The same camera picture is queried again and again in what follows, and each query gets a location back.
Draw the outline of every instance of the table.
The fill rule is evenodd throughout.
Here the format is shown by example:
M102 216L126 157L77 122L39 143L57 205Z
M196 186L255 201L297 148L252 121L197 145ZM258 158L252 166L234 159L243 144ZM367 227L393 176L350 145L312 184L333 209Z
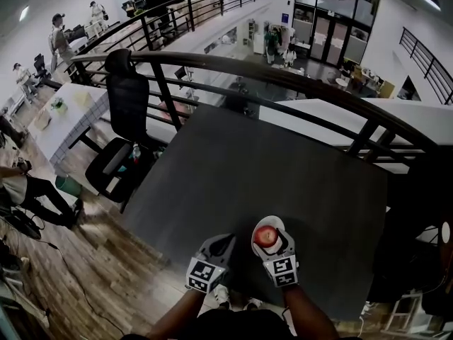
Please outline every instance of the table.
M82 37L79 39L75 39L72 42L69 43L69 46L72 48L74 53L78 53L80 48L83 47L86 43L88 42L87 37Z
M90 93L93 102L89 107L81 107L74 100L74 94L80 91ZM51 109L51 104L56 97L63 98L68 106L68 111L63 115ZM44 107L52 117L49 125L43 131L39 131L33 120L28 130L44 156L53 166L56 166L63 161L80 134L108 111L107 90L65 83Z
M370 71L369 69L365 68L362 69L362 76L365 78L366 81L365 86L368 86L368 83L370 83L371 81L373 81L374 84L377 84L377 82L379 81L379 76L373 71Z
M384 225L387 174L289 130L200 106L153 166L122 226L180 275L202 243L234 232L227 285L282 305L251 250L256 223L278 215L294 237L299 279L335 319L357 320Z
M346 90L346 87L348 86L347 81L341 78L337 78L335 82L337 82L337 85L339 85L342 90Z

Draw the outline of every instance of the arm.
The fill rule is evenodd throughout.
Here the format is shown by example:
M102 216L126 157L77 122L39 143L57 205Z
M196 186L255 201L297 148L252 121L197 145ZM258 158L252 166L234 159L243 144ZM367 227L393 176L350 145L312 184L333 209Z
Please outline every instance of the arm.
M23 170L19 167L10 168L0 166L0 179L11 178L13 176L20 176L23 174Z
M147 334L150 340L177 339L179 333L197 318L205 300L205 294L196 290L184 296L162 317Z
M299 285L283 288L297 336L311 340L336 340L339 335L332 321L305 294Z

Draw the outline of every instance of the trash can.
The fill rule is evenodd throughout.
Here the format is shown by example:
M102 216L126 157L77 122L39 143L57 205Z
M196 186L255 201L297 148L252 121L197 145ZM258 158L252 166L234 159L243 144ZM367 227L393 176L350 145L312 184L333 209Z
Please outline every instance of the trash can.
M72 177L67 176L66 178L62 176L57 176L55 179L55 186L58 190L64 191L72 196L78 198L82 191L82 185L77 183Z

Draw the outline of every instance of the bottle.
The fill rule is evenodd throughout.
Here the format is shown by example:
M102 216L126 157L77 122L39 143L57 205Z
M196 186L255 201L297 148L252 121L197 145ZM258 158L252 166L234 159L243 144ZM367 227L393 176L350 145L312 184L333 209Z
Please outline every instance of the bottle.
M134 159L134 164L139 163L140 156L142 155L142 152L140 151L139 144L134 144L134 149L132 150L132 157Z

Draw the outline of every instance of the apple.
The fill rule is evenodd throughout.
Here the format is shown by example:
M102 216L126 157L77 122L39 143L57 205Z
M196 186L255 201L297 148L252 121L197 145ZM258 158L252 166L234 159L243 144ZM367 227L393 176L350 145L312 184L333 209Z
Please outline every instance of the apple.
M263 225L255 232L254 242L263 248L269 248L277 243L278 233L271 225Z

